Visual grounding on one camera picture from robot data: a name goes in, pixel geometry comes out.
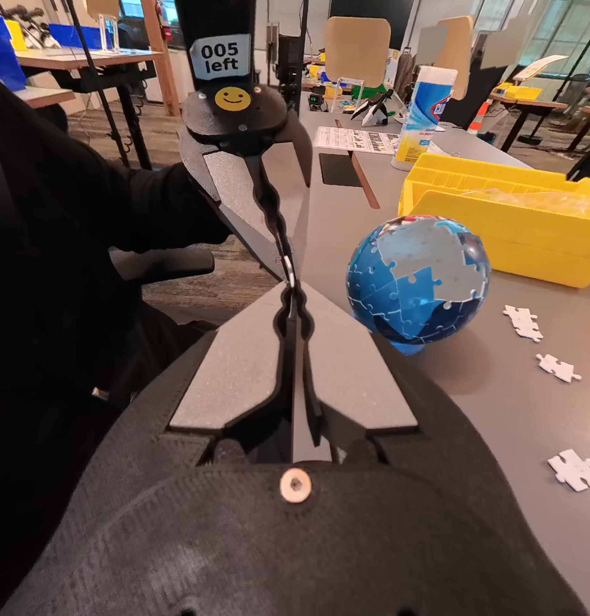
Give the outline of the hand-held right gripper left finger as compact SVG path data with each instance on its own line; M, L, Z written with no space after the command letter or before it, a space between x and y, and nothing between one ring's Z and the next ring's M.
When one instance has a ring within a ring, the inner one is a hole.
M275 319L286 282L224 323L185 390L169 427L224 431L269 400L278 385L281 343Z

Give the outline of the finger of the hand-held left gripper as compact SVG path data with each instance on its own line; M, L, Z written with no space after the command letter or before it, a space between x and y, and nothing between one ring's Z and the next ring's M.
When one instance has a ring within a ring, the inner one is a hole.
M305 260L308 236L308 187L300 169L293 143L277 143L262 158L269 184L278 197L278 212L283 221L282 251L288 257L295 278L299 278ZM260 259L279 279L289 282L278 249L277 231L260 216Z
M225 224L259 264L278 280L285 280L275 237L255 200L253 180L244 159L217 151L205 155L204 161L217 189L219 212Z

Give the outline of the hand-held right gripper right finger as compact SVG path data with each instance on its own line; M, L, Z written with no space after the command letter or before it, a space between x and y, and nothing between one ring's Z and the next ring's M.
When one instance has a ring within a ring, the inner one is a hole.
M417 419L368 329L305 282L295 288L311 431L413 431Z

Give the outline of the person's left forearm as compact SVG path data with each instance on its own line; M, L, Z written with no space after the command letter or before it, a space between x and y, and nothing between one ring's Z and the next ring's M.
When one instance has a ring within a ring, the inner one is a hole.
M123 251L219 245L232 234L183 163L159 171L110 165L105 208L103 240Z

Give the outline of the blue puzzle ball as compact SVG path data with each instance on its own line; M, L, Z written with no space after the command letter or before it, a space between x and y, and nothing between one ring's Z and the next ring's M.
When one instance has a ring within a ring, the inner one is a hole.
M481 238L466 226L440 216L403 216L361 241L348 264L346 293L351 311L381 315L404 338L428 346L474 318L490 273Z

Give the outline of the white puzzle piece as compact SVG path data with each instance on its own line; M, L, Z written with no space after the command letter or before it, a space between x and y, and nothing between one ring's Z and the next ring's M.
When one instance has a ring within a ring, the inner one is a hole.
M563 382L571 384L573 381L582 380L582 376L575 373L575 367L573 365L562 362L550 354L536 354L536 359L540 369Z
M581 458L576 451L561 451L547 460L555 478L575 492L590 489L590 458Z
M539 330L537 315L531 313L527 307L514 307L505 305L503 314L511 320L511 324L521 338L527 338L539 343L544 335Z

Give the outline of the black flat mat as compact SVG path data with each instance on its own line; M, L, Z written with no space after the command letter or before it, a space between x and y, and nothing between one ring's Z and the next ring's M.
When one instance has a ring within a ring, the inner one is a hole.
M319 153L319 162L324 185L362 188L350 155Z

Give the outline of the brown wooden stick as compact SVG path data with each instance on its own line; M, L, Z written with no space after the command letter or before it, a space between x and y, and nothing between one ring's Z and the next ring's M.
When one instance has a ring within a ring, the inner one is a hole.
M366 196L368 205L371 209L379 211L381 209L380 203L376 195L374 194L374 191L371 187L370 182L368 181L368 178L363 170L361 163L359 162L359 159L357 158L357 156L354 154L352 150L346 150L345 154L343 153L342 155L350 155L352 157L352 162L359 175L359 178L362 184L361 189L363 190L363 193Z

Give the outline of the printed paper sheet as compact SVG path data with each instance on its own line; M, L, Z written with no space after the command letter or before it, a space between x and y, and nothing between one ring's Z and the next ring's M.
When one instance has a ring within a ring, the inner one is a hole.
M353 153L376 153L392 157L397 150L398 138L398 134L322 126L316 131L313 146L322 149L352 151Z

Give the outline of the black tripod pole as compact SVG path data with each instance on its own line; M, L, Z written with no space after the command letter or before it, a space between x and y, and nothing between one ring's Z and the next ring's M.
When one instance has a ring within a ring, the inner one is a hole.
M88 65L88 69L89 72L91 74L91 79L93 80L93 85L95 86L95 91L97 92L99 99L101 101L103 110L105 111L106 114L106 118L108 120L109 123L109 127L111 128L111 132L110 132L110 136L111 138L114 140L115 144L117 145L117 149L119 151L120 154L120 158L122 160L122 163L127 166L130 167L130 162L129 162L129 158L128 158L128 154L124 148L123 142L122 142L122 138L121 135L119 133L119 130L115 124L114 118L113 118L113 114L111 112L111 108L109 106L109 102L106 99L104 90L101 86L101 82L99 80L99 75L97 73L97 69L95 67L94 61L91 57L91 53L89 50L89 47L87 45L87 41L85 39L85 36L83 34L82 31L82 27L79 21L79 18L77 16L76 10L75 10L75 6L74 6L74 1L62 1L62 4L68 9L68 12L70 13L71 19L73 20L73 25L74 28L79 36L82 48L83 48L83 52L85 54L85 58L87 61L87 65Z

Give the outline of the cardboard sign on acrylic stand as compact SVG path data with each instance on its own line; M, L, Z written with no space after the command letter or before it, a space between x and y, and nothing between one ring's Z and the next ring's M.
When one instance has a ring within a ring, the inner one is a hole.
M83 3L89 16L98 23L101 51L110 54L119 54L121 51L118 28L120 2L84 1ZM107 43L107 23L110 23L113 27L111 46Z
M464 15L442 19L438 26L446 26L445 45L439 52L434 66L457 71L453 86L453 99L462 100L468 89L474 21Z
M347 80L355 81L362 96L382 91L390 39L391 26L386 19L329 18L324 30L324 73L335 85L327 94L331 98L341 94Z

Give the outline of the wooden desk with black legs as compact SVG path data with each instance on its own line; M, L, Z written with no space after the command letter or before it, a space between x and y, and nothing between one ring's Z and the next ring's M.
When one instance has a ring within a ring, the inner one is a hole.
M119 54L91 50L104 92L115 88L127 123L132 144L141 168L151 170L152 164L140 127L140 119L133 105L130 86L142 85L157 76L150 50L125 49ZM16 53L19 64L33 75L50 72L61 88L75 94L94 94L85 54L81 49L27 50Z

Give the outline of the cleaning wipes canister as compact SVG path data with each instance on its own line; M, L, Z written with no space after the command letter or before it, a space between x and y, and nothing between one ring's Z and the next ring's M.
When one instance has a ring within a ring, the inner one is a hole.
M409 171L427 152L458 74L452 68L421 67L391 161L393 168Z

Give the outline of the low blue bin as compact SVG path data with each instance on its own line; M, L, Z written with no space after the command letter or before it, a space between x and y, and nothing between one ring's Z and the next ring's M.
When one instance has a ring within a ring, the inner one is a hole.
M74 25L57 23L48 24L49 32L61 47L82 48L82 42ZM106 47L103 47L103 38L99 27L81 27L83 37L89 50L114 50L113 39L109 30L105 30Z

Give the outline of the person's black clothing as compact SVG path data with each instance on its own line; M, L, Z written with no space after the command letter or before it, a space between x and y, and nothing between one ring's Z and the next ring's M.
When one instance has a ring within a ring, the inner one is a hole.
M196 340L114 267L110 165L0 82L0 609L130 394Z

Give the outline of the orange traffic cone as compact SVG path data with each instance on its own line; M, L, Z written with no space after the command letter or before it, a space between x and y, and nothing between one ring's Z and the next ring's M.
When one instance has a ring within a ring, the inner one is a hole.
M481 104L480 108L478 109L476 113L475 118L472 120L472 122L468 126L467 131L469 134L479 135L479 133L482 130L483 120L486 116L489 106L490 106L489 100L485 100L484 103Z

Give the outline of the small yellow bin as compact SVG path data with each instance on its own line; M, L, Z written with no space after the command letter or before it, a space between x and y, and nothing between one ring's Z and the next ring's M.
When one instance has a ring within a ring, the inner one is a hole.
M15 52L27 51L26 40L22 30L22 26L18 21L12 19L5 19L6 27L10 33L10 41Z

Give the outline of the yellow plastic bin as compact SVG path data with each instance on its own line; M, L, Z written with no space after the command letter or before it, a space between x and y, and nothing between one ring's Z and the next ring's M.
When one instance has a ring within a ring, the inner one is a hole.
M590 218L461 196L487 188L590 196L590 179L572 182L559 173L426 153L404 181L398 214L456 220L481 238L494 270L573 288L590 285Z

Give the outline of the large blue bin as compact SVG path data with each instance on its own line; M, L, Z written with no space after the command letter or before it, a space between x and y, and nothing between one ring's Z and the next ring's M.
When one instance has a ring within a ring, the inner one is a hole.
M25 90L26 81L11 43L8 27L0 16L0 82L9 90L18 92Z

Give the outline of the clear plastic bag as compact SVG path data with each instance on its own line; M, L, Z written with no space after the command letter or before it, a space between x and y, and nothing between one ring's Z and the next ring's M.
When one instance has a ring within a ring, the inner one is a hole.
M518 206L530 210L590 218L590 196L573 192L543 191L509 193L496 188L470 190L461 196L494 203Z

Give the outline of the flat yellow tray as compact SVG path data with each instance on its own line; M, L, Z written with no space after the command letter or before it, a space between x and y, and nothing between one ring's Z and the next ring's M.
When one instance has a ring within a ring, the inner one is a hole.
M542 91L543 89L541 88L503 82L493 90L493 94L510 100L535 101L541 95Z

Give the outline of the round wooden table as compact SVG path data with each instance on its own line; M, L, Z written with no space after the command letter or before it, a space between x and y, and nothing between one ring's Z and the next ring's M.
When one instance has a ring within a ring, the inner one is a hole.
M535 134L538 128L542 125L543 121L547 117L549 117L552 112L564 112L566 111L566 109L568 109L568 104L564 104L561 102L514 99L508 98L506 96L501 96L500 94L490 94L488 96L488 99L494 102L499 102L501 105L504 106L506 110L516 108L520 112L509 134L506 136L502 147L500 148L501 151L505 153L509 151L509 149L516 140L522 143L527 143L529 145L537 145L538 143L540 143L541 141L536 140ZM536 124L531 134L526 134L525 136L521 137L520 135L522 127L530 115L537 116L539 118L539 122Z

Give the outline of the white tilted board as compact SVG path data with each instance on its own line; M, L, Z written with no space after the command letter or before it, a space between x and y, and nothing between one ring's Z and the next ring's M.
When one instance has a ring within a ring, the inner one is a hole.
M531 63L530 65L524 67L518 73L515 73L513 77L509 78L509 81L521 83L523 81L527 81L537 74L541 73L546 67L551 65L554 62L558 62L561 60L566 60L568 56L563 55L551 55L544 58L540 58L537 61Z

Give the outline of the wooden post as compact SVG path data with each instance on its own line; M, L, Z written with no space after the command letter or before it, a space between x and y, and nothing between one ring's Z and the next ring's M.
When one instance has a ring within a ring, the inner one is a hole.
M157 1L141 1L150 50L154 54L153 62L159 80L163 104L168 116L180 117L181 112L175 76L170 63L166 39L163 38L157 6Z

